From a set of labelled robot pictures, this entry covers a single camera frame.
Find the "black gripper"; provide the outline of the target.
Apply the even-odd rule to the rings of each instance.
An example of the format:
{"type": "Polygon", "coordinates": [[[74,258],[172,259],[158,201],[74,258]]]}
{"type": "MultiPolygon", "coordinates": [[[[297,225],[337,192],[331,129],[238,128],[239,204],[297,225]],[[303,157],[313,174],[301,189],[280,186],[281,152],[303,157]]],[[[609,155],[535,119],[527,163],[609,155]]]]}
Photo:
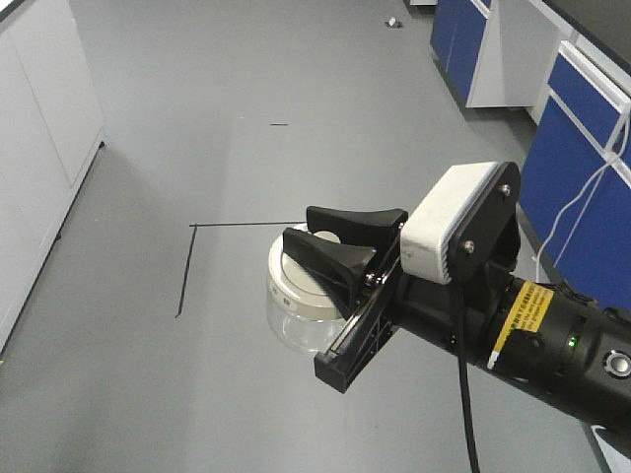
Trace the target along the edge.
{"type": "MultiPolygon", "coordinates": [[[[283,251],[315,279],[348,319],[359,305],[367,270],[377,254],[370,246],[389,246],[408,213],[399,208],[364,212],[309,206],[306,217],[311,233],[331,232],[342,243],[285,229],[283,251]]],[[[403,329],[456,356],[460,387],[467,392],[467,366],[479,365],[490,353],[491,336],[506,318],[517,255],[514,218],[501,233],[491,259],[464,283],[442,286],[405,275],[395,265],[392,281],[373,290],[338,340],[315,356],[315,376],[346,392],[395,331],[403,329]]]]}

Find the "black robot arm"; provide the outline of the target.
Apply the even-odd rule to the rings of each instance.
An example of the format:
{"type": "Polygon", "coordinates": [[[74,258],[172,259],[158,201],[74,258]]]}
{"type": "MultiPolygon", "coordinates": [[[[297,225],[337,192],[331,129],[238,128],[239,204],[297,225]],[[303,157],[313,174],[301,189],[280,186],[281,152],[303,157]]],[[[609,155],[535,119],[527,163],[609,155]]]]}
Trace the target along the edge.
{"type": "Polygon", "coordinates": [[[448,237],[441,284],[403,265],[403,237],[418,236],[400,209],[309,207],[304,229],[281,236],[284,253],[323,288],[345,326],[318,351],[315,375],[345,391],[398,329],[455,355],[586,423],[630,438],[630,313],[601,308],[566,284],[516,277],[514,209],[466,212],[448,237]]]}

